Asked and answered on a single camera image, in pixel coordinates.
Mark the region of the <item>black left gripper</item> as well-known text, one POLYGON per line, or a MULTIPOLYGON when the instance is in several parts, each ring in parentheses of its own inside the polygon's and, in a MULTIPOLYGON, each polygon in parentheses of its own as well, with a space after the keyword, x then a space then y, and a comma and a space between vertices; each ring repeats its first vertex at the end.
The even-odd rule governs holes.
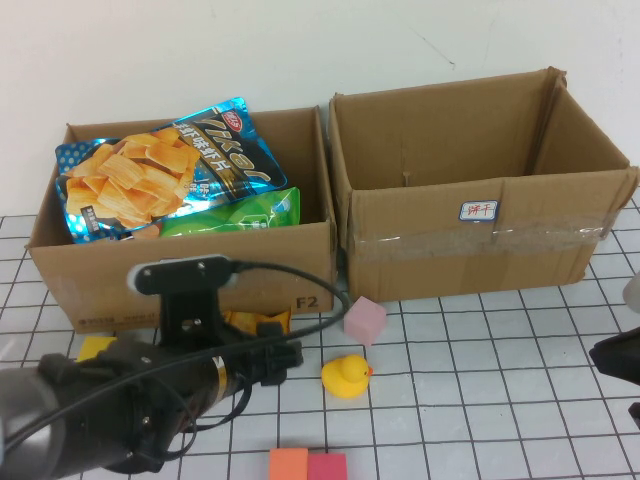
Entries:
MULTIPOLYGON (((259 340, 281 341, 286 332, 279 322, 262 322, 256 327, 259 340)), ((281 385, 290 369, 303 364, 301 342, 289 341, 254 349, 225 358, 228 374, 227 394, 242 391, 247 385, 281 385)))

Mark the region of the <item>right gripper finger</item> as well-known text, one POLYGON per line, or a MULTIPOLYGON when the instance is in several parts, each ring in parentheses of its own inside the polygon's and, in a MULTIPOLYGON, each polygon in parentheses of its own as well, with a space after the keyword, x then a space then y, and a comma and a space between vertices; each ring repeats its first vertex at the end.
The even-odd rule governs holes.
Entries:
POLYGON ((633 329, 601 340, 590 350, 592 358, 638 358, 639 330, 633 329))
POLYGON ((594 361, 597 370, 604 375, 639 384, 639 360, 631 357, 606 357, 594 361))

